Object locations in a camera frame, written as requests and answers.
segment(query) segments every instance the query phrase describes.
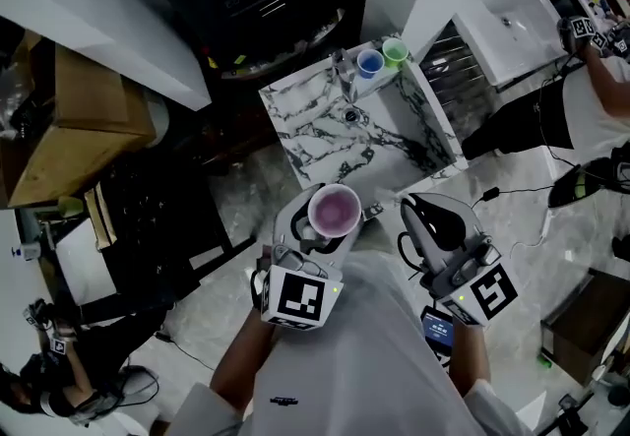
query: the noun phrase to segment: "faucet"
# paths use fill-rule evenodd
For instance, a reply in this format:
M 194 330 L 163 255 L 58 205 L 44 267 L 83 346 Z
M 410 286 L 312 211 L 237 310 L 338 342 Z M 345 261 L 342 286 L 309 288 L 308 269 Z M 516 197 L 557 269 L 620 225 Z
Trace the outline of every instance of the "faucet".
M 339 76 L 342 84 L 342 95 L 348 103 L 355 103 L 357 100 L 356 85 L 354 84 L 356 70 L 350 56 L 345 49 L 338 49 L 333 53 L 332 58 L 333 70 Z

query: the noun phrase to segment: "white sleeve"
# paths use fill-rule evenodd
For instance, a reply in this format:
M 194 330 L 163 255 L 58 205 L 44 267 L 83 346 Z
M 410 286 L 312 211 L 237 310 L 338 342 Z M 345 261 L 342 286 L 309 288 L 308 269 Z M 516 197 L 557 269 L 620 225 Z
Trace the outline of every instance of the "white sleeve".
M 241 425 L 241 417 L 221 396 L 204 384 L 195 384 L 166 436 L 234 436 Z
M 490 384 L 477 380 L 464 403 L 488 436 L 534 436 L 518 415 L 496 397 Z

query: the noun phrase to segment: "white sink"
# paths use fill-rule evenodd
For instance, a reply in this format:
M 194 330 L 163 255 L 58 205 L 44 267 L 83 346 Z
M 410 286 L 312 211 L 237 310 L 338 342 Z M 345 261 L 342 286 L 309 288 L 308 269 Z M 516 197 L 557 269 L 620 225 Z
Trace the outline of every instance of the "white sink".
M 566 55 L 559 19 L 549 0 L 465 0 L 453 22 L 496 86 Z

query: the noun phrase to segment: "cardboard box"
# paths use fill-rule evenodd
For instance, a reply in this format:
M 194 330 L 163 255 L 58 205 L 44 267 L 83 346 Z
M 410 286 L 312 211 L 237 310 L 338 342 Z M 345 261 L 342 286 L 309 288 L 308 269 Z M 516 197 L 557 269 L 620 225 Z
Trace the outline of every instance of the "cardboard box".
M 36 53 L 42 45 L 54 52 Z M 32 51 L 35 90 L 53 95 L 54 116 L 9 192 L 11 207 L 71 195 L 119 154 L 156 136 L 139 85 L 50 41 Z

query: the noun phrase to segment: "small screen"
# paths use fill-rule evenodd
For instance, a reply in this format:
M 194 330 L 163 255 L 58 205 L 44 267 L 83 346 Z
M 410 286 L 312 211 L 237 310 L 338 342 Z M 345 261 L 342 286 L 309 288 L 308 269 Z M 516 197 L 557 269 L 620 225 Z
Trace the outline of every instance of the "small screen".
M 453 324 L 450 322 L 427 313 L 422 319 L 422 326 L 428 340 L 434 340 L 446 346 L 453 346 Z

